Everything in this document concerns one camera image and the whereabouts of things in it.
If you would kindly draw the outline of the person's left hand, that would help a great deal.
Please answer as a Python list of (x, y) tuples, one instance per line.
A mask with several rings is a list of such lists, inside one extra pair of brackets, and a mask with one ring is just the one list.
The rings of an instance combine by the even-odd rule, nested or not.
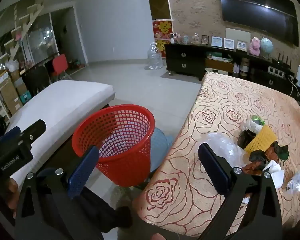
[(15, 218), (17, 213), (17, 205), (19, 202), (18, 184), (13, 178), (10, 178), (6, 182), (6, 186), (8, 190), (7, 205), (13, 211), (13, 218)]

